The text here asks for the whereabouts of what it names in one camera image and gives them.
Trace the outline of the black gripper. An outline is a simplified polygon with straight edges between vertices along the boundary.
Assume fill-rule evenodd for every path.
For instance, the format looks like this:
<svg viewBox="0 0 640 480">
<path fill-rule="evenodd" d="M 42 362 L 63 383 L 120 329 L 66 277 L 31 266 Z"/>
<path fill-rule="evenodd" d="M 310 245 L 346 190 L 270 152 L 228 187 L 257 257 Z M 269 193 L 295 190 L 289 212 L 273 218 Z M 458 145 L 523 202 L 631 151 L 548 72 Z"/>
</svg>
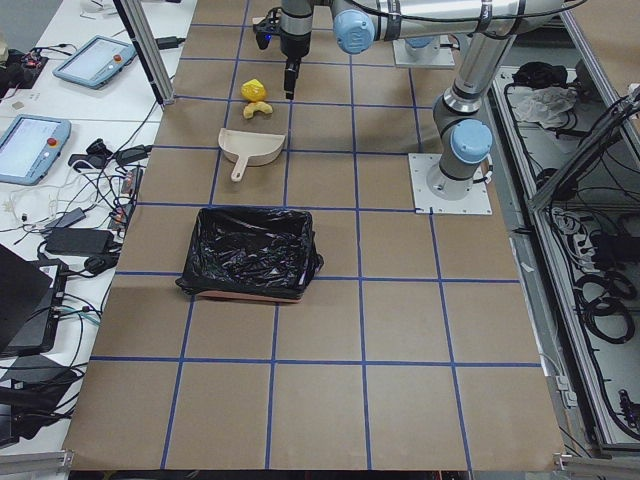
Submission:
<svg viewBox="0 0 640 480">
<path fill-rule="evenodd" d="M 280 47 L 287 57 L 283 89 L 288 100 L 295 98 L 301 59 L 310 50 L 313 8 L 313 2 L 308 0 L 281 1 Z"/>
</svg>

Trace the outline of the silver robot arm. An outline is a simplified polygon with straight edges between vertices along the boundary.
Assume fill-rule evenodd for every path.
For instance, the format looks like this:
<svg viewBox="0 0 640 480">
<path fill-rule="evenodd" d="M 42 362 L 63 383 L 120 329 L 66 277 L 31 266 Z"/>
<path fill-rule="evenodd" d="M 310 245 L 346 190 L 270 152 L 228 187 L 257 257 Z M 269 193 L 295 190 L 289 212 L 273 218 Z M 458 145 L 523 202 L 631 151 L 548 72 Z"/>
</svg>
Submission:
<svg viewBox="0 0 640 480">
<path fill-rule="evenodd" d="M 440 36 L 406 38 L 405 50 L 412 57 L 436 56 L 441 49 Z"/>
<path fill-rule="evenodd" d="M 564 1 L 328 1 L 334 37 L 350 55 L 376 41 L 468 34 L 471 41 L 452 85 L 433 115 L 443 153 L 438 179 L 472 181 L 492 146 L 489 128 L 475 115 L 515 36 L 568 9 Z"/>
</svg>

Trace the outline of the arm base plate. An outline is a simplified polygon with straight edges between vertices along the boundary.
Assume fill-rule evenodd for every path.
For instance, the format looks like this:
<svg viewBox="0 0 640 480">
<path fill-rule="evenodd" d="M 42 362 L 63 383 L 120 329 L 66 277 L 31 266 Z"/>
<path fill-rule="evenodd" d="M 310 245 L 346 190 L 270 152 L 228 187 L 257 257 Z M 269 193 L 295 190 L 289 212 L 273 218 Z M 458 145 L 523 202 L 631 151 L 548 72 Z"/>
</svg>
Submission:
<svg viewBox="0 0 640 480">
<path fill-rule="evenodd" d="M 400 68 L 453 70 L 453 47 L 447 35 L 394 40 L 395 65 Z"/>
<path fill-rule="evenodd" d="M 409 172 L 417 214 L 481 215 L 492 214 L 487 180 L 478 167 L 467 180 L 452 180 L 440 170 L 440 154 L 408 155 Z"/>
</svg>

